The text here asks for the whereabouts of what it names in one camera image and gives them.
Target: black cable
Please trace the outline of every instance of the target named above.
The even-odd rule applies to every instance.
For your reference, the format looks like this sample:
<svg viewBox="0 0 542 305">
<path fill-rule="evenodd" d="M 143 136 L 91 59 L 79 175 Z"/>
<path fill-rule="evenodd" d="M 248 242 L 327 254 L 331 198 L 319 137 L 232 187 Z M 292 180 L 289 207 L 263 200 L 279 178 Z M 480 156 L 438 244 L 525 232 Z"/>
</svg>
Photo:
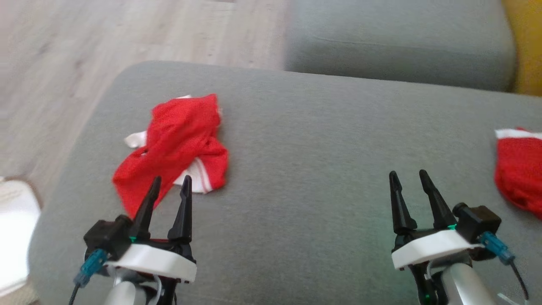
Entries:
<svg viewBox="0 0 542 305">
<path fill-rule="evenodd" d="M 69 298 L 68 305 L 73 305 L 73 301 L 75 301 L 75 296 L 77 295 L 77 291 L 79 291 L 79 288 L 81 287 L 81 284 L 77 283 L 75 284 L 75 287 L 73 288 L 72 297 Z"/>
<path fill-rule="evenodd" d="M 523 290 L 523 295 L 525 296 L 525 300 L 529 300 L 529 292 L 527 292 L 527 287 L 525 287 L 525 283 L 523 282 L 521 275 L 519 275 L 518 268 L 516 268 L 514 261 L 510 262 L 510 267 L 512 267 L 512 270 L 514 270 L 515 276 L 518 278 L 519 284 L 521 285 L 521 289 Z"/>
</svg>

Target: red garment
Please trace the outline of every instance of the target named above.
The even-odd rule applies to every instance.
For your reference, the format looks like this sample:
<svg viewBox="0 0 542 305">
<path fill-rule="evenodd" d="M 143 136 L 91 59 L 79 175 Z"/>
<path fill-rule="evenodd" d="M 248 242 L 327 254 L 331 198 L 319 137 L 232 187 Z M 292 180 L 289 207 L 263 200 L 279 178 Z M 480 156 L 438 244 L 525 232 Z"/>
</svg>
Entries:
<svg viewBox="0 0 542 305">
<path fill-rule="evenodd" d="M 155 176 L 162 177 L 162 185 L 154 207 L 196 157 L 201 159 L 211 187 L 224 186 L 228 151 L 216 138 L 219 125 L 215 94 L 172 99 L 152 110 L 146 146 L 131 153 L 113 175 L 130 217 L 135 217 Z"/>
<path fill-rule="evenodd" d="M 497 130 L 495 184 L 502 195 L 542 220 L 542 133 Z"/>
</svg>

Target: gray upholstered ottoman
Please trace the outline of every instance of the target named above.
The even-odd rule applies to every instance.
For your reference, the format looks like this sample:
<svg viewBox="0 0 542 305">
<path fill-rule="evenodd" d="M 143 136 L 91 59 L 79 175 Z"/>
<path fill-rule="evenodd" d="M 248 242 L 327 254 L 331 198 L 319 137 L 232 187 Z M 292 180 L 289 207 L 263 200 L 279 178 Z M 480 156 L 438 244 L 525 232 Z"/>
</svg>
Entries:
<svg viewBox="0 0 542 305">
<path fill-rule="evenodd" d="M 286 70 L 504 91 L 515 51 L 500 0 L 295 0 Z"/>
<path fill-rule="evenodd" d="M 396 170 L 420 227 L 432 217 L 418 170 L 450 205 L 487 205 L 531 287 L 542 281 L 542 222 L 507 204 L 493 183 L 494 129 L 542 129 L 542 100 L 407 82 L 179 62 L 124 71 L 79 137 L 30 249 L 45 305 L 67 303 L 85 232 L 123 213 L 111 176 L 131 152 L 122 139 L 144 130 L 170 98 L 217 93 L 220 138 L 230 150 L 227 185 L 193 197 L 196 281 L 182 304 L 416 304 L 412 275 L 393 269 L 388 173 Z M 157 207 L 165 237 L 178 187 Z M 520 299 L 509 267 L 475 264 L 495 293 Z M 100 304 L 112 280 L 95 276 L 76 305 Z M 531 289 L 532 303 L 542 291 Z"/>
</svg>

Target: yellow fabric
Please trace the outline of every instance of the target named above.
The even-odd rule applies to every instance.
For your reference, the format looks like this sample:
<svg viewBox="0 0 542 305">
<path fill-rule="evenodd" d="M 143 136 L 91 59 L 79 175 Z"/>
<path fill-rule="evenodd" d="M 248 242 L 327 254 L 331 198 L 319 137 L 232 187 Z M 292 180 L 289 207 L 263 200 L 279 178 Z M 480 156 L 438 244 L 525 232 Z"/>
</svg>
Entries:
<svg viewBox="0 0 542 305">
<path fill-rule="evenodd" d="M 503 0 L 514 32 L 518 68 L 514 91 L 542 96 L 542 0 Z"/>
</svg>

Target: blue cable connector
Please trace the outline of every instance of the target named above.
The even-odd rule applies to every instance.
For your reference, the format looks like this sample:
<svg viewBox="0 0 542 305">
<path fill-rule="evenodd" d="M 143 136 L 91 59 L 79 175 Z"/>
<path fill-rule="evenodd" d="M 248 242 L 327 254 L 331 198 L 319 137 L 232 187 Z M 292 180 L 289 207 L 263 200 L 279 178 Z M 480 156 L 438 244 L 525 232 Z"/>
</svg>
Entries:
<svg viewBox="0 0 542 305">
<path fill-rule="evenodd" d="M 106 261 L 107 252 L 102 249 L 94 250 L 81 266 L 81 271 L 73 279 L 74 284 L 84 288 L 88 284 L 88 281 L 91 280 L 91 276 L 98 272 Z"/>
<path fill-rule="evenodd" d="M 508 250 L 508 246 L 491 232 L 484 232 L 482 237 L 480 237 L 480 243 L 487 250 L 495 253 L 504 265 L 510 265 L 515 259 L 515 255 Z"/>
</svg>

